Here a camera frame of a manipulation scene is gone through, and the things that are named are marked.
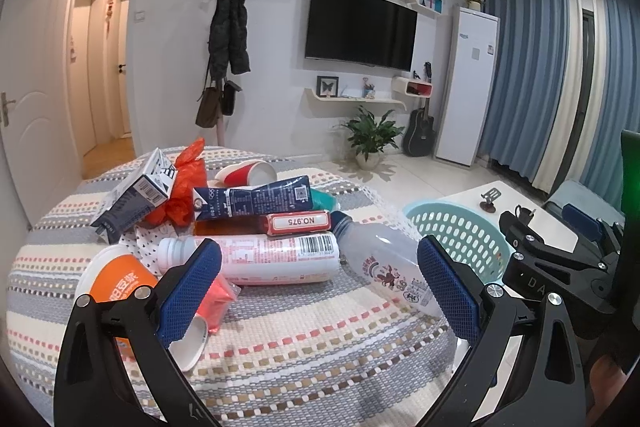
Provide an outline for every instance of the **blue textured pad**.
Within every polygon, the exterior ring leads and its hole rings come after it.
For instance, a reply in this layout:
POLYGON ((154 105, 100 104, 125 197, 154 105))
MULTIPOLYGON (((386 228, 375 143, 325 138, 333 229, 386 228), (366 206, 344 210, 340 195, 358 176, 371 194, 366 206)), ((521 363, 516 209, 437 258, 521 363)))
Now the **blue textured pad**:
POLYGON ((168 348, 179 341, 193 320, 213 280, 220 272, 222 254, 214 241, 207 243, 191 269, 182 276, 160 308, 160 327, 156 332, 160 343, 168 348))
POLYGON ((589 241, 598 242, 602 239, 600 224, 593 217, 588 216, 588 214, 585 214, 580 208, 573 206, 571 203, 567 203, 562 208, 562 219, 589 241))
POLYGON ((475 344, 480 336, 478 303, 429 237, 418 243, 418 267, 457 338, 475 344))

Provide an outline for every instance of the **white table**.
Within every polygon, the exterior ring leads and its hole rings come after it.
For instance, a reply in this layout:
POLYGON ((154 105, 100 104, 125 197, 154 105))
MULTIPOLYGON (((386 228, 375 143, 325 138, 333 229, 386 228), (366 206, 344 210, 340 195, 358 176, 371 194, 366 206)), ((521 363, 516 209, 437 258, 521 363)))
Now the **white table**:
MULTIPOLYGON (((529 226, 542 236, 546 245, 562 248, 563 250, 572 252, 574 251, 575 244, 578 241, 578 236, 560 223, 560 221, 558 221, 554 216, 544 211, 526 196, 520 194, 515 188, 512 188, 501 181, 487 183, 486 185, 481 185, 480 187, 465 190, 464 192, 459 192, 458 194, 446 196, 441 199, 442 201, 450 201, 450 203, 456 203, 466 206, 467 208, 471 208, 475 212, 480 213, 485 219, 494 223, 498 229, 500 214, 507 210, 514 214, 517 205, 524 206, 529 210, 535 210, 534 217, 529 223, 529 226), (495 214, 483 212, 480 209, 479 204, 480 201, 482 201, 482 194, 485 194, 491 188, 497 188, 502 194, 494 201, 495 214)), ((514 292, 511 288, 505 286, 505 289, 508 291, 509 295, 513 297, 520 297, 520 295, 514 292)), ((509 380, 509 375, 511 374, 511 369, 513 368, 513 363, 515 362, 516 355, 518 354, 518 348, 520 347, 520 340, 521 337, 510 338, 507 348, 504 351, 502 362, 498 368, 498 385, 489 389, 474 419, 482 418, 482 416, 485 416, 495 410, 498 400, 500 400, 502 392, 504 391, 504 386, 509 380)))

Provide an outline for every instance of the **bolt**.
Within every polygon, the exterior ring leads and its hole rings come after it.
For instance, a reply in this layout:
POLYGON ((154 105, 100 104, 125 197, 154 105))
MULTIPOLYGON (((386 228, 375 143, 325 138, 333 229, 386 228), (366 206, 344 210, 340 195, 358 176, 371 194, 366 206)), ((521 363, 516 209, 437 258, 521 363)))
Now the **bolt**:
POLYGON ((84 293, 79 296, 78 299, 76 299, 76 306, 84 308, 85 306, 87 306, 87 304, 89 304, 89 302, 91 302, 91 298, 89 297, 89 295, 84 293))
POLYGON ((136 299, 146 299, 149 295, 151 295, 151 288, 149 288, 149 286, 140 286, 139 288, 136 288, 136 291, 133 292, 133 295, 135 295, 136 299))
POLYGON ((562 304, 562 298, 557 293, 551 292, 548 296, 546 296, 546 298, 549 299, 549 302, 553 304, 553 306, 559 306, 560 304, 562 304))
POLYGON ((492 297, 502 297, 504 295, 504 290, 499 284, 490 284, 486 287, 486 292, 492 297))

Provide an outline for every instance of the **plant pot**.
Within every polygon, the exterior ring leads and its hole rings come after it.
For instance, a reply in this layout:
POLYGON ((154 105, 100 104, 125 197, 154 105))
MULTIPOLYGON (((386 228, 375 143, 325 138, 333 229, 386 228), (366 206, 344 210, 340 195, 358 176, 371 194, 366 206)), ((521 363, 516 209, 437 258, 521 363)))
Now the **plant pot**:
POLYGON ((372 171, 378 166, 381 159, 382 155, 379 152, 370 152, 368 159, 364 159, 364 154, 356 154, 356 162, 363 171, 372 171))

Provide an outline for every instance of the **striped tablecloth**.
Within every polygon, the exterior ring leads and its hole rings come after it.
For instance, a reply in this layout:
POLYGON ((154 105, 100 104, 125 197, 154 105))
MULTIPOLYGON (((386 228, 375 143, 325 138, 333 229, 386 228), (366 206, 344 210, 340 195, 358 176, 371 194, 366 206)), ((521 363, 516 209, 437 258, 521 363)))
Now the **striped tablecloth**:
MULTIPOLYGON (((180 149, 169 149, 175 159, 180 149)), ((209 179, 248 158, 279 179, 308 174, 361 223, 400 224, 380 198, 290 160, 224 148, 204 152, 209 179)), ((105 192, 141 159, 82 184, 34 227, 8 281, 7 334, 20 385, 53 423, 58 353, 78 279, 105 247, 89 226, 105 192)), ((450 378, 456 339, 444 320, 376 292, 348 268, 330 282, 245 287, 188 380, 229 426, 413 426, 450 378)), ((135 360, 125 366, 143 408, 160 415, 135 360)))

